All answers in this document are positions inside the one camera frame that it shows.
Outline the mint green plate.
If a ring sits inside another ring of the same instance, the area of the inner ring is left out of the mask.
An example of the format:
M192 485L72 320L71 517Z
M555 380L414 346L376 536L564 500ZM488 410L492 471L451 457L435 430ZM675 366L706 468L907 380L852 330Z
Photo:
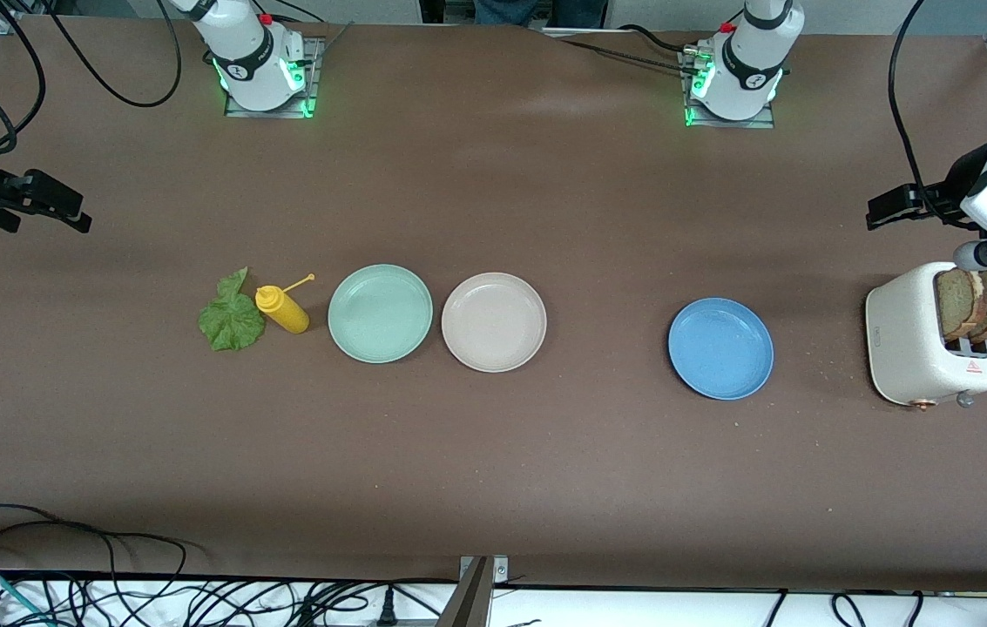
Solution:
M368 364L402 360L425 341L432 293L397 265L362 267L343 279L328 305L328 330L347 356Z

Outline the metal table bracket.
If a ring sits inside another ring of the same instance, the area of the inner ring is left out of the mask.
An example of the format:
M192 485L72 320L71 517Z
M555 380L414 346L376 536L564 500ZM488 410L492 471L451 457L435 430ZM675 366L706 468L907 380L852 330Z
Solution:
M508 556L462 556L460 581L435 627L489 627L494 587L508 575Z

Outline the yellow mustard squeeze bottle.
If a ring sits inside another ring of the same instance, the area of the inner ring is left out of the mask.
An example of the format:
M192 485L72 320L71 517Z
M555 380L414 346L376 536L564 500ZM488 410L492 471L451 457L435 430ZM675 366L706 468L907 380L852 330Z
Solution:
M255 290L254 294L255 306L271 321L285 329L286 332L291 334L305 333L310 325L308 313L288 293L295 288L306 285L310 281L314 281L314 279L315 275L311 273L286 288L275 285L259 287Z

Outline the white two-slot toaster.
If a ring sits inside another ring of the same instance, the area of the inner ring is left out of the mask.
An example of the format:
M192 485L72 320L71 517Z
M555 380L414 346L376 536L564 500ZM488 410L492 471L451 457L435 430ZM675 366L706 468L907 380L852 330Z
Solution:
M955 265L931 262L870 291L864 305L869 373L887 401L908 408L958 402L987 392L987 342L944 339L936 283Z

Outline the person in blue jeans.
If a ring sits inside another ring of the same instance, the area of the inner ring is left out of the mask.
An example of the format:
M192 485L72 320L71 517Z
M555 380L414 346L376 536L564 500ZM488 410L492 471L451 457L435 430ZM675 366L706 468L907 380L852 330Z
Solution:
M528 28L541 0L473 0L474 23L520 25ZM552 28L597 29L609 0L551 0L548 25Z

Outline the blue plate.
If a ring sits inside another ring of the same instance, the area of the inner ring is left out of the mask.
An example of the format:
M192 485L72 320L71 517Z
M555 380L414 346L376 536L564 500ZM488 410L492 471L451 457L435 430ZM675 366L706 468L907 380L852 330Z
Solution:
M759 392L774 368L767 325L743 303L705 298L673 317L666 337L673 372L701 396L739 401Z

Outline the green lettuce leaf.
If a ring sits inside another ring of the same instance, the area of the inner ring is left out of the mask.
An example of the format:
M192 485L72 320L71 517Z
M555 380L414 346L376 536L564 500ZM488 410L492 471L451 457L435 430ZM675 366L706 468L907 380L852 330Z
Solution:
M199 310L198 327L214 352L239 352L265 333L265 318L242 291L249 267L218 281L217 294Z

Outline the beige plate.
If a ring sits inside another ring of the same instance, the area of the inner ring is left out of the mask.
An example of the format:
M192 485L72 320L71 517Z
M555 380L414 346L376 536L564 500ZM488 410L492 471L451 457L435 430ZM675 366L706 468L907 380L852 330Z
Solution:
M480 273L445 301L441 332L449 352L476 372L506 373L544 345L548 316L537 290L509 273Z

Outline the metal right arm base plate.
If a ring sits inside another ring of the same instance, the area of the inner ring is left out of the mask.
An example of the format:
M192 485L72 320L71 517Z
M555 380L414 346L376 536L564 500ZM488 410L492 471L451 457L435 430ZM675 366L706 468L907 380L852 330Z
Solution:
M280 118L280 119L311 119L314 117L318 102L319 83L321 82L322 56L326 48L325 38L306 38L305 52L302 60L286 64L287 75L299 88L286 103L269 111L251 111L237 102L237 99L226 90L225 79L221 80L225 92L226 118Z

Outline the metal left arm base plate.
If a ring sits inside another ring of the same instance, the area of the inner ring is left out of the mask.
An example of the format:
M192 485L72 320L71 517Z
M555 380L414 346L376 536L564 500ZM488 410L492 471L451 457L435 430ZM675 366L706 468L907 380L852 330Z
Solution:
M700 99L706 94L709 87L716 83L718 76L723 76L723 72L718 72L716 64L712 60L712 51L709 48L688 44L677 53L680 61L680 69L683 69L684 95L684 118L686 126L707 126L719 128L748 128L748 130L769 130L774 127L774 114L772 99L776 95L773 87L764 96L761 109L754 116L742 120L732 120L721 118L713 112L708 104Z

